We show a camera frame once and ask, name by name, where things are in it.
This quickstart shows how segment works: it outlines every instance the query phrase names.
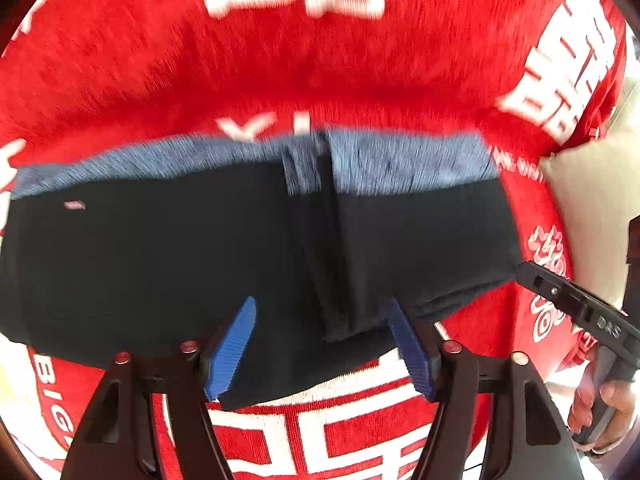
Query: beige pillow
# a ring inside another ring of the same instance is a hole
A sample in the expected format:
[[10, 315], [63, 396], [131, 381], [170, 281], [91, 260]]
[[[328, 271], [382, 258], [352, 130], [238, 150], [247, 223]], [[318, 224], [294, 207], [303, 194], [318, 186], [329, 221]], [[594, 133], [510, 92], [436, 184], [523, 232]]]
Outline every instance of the beige pillow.
[[640, 132], [564, 150], [540, 168], [564, 222], [574, 281], [620, 308], [628, 223], [640, 215]]

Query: red fabric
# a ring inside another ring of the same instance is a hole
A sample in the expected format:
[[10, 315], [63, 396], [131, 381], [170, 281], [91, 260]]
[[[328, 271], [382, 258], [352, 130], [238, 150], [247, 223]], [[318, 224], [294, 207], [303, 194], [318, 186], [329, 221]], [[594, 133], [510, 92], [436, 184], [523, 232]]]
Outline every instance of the red fabric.
[[[502, 170], [524, 258], [570, 278], [561, 218], [536, 166], [540, 156], [561, 149], [548, 133], [553, 117], [500, 110], [521, 80], [545, 80], [528, 56], [565, 0], [384, 0], [382, 15], [373, 18], [335, 9], [311, 17], [305, 1], [231, 8], [216, 17], [205, 0], [42, 0], [0, 59], [0, 146], [26, 140], [10, 159], [14, 167], [73, 162], [171, 134], [231, 135], [223, 118], [247, 131], [252, 119], [268, 114], [254, 131], [268, 139], [290, 134], [297, 112], [308, 113], [312, 128], [478, 130]], [[583, 1], [579, 7], [587, 8]], [[613, 61], [599, 84], [591, 81], [591, 97], [563, 147], [590, 140], [622, 88], [625, 24], [610, 0], [602, 0], [602, 10], [615, 34]], [[568, 43], [586, 38], [593, 46], [593, 31], [573, 26]], [[598, 31], [604, 41], [606, 31]], [[599, 56], [593, 49], [585, 54], [582, 72]], [[560, 89], [544, 99], [556, 96], [563, 99], [560, 111], [568, 101]], [[444, 327], [480, 354], [525, 351], [542, 376], [573, 356], [580, 341], [551, 304], [513, 283]], [[66, 449], [102, 372], [52, 359], [52, 381], [38, 371], [43, 358], [31, 357], [43, 417]], [[408, 473], [434, 407], [412, 393], [402, 366], [386, 356], [281, 403], [232, 414], [212, 406], [236, 476]], [[488, 410], [488, 399], [479, 399], [474, 444]], [[174, 480], [179, 471], [161, 397], [154, 398], [154, 415], [167, 479]], [[326, 457], [305, 453], [311, 444]]]

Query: folded black garment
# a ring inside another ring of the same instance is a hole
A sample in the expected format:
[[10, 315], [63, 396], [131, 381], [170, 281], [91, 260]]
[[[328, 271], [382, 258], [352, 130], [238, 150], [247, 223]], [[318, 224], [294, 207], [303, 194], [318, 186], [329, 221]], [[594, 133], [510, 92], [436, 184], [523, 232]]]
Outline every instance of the folded black garment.
[[[511, 279], [521, 260], [477, 136], [220, 142], [194, 173], [165, 171], [184, 165], [154, 143], [155, 162], [136, 152], [147, 162], [133, 174], [120, 150], [111, 180], [78, 178], [76, 165], [76, 179], [54, 190], [18, 192], [0, 257], [0, 332], [107, 367], [123, 349], [168, 353], [206, 337], [253, 296], [256, 329], [220, 399], [234, 410], [391, 349], [386, 298], [443, 319]], [[180, 140], [181, 156], [189, 143]], [[94, 173], [104, 178], [108, 164]]]

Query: black tool handle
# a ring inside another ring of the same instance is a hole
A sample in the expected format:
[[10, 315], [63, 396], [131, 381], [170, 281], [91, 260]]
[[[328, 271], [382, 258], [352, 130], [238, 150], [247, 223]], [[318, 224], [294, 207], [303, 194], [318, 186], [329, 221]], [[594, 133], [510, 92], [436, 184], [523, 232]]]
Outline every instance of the black tool handle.
[[600, 387], [609, 381], [622, 380], [631, 382], [636, 374], [636, 369], [617, 357], [611, 350], [601, 346], [598, 349], [596, 369], [593, 373], [593, 383], [596, 391], [596, 400], [593, 403], [591, 413], [593, 422], [590, 426], [584, 426], [579, 434], [574, 435], [574, 441], [581, 445], [596, 442], [607, 429], [616, 409], [607, 406], [600, 397]]

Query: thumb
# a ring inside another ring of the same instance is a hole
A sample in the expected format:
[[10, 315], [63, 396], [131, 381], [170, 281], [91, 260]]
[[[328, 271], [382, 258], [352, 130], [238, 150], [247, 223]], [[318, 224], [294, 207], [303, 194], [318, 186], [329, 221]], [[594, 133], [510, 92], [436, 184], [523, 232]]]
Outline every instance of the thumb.
[[625, 381], [610, 381], [600, 387], [600, 396], [608, 405], [620, 412], [632, 412], [636, 407], [636, 395], [631, 384]]

